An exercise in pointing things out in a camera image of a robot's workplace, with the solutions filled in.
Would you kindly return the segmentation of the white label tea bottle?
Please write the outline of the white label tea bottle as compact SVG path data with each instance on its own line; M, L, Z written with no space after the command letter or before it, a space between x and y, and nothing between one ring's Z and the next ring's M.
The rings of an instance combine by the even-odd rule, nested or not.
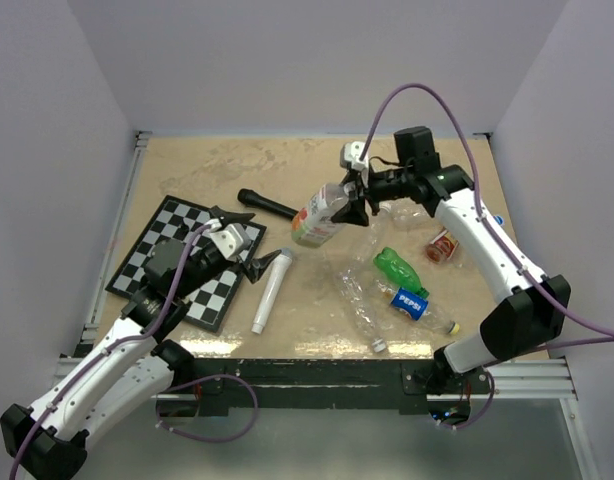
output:
M327 183L315 193L292 220L291 238L301 246L319 248L336 235L343 225L332 216L348 202L348 193L340 184Z

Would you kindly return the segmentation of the clear Pocari Sweat bottle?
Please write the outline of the clear Pocari Sweat bottle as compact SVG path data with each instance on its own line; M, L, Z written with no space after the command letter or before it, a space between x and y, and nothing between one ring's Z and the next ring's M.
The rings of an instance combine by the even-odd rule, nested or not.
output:
M420 205L409 200L383 202L380 211L386 213L388 224L397 231L412 231L432 221Z

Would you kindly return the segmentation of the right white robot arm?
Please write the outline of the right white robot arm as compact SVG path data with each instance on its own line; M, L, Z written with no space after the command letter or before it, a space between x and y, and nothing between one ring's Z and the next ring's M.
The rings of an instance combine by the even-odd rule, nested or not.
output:
M366 227L380 203L409 198L471 255L497 306L475 334L435 352L427 388L453 393L473 370L525 355L556 339L571 287L561 275L547 276L520 251L484 206L462 167L441 164L429 128L399 130L394 140L398 162L381 172L372 169L367 144L349 142L342 147L342 184L351 189L351 196L333 220Z

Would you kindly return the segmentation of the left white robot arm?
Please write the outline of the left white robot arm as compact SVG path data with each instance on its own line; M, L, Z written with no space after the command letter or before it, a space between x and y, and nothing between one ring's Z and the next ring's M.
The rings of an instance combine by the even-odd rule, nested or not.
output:
M194 358L169 339L191 307L189 296L235 268L256 283L279 256L248 261L250 213L214 206L197 229L155 244L138 289L101 340L60 382L28 406L1 416L9 472L71 479L104 433L156 394L199 385Z

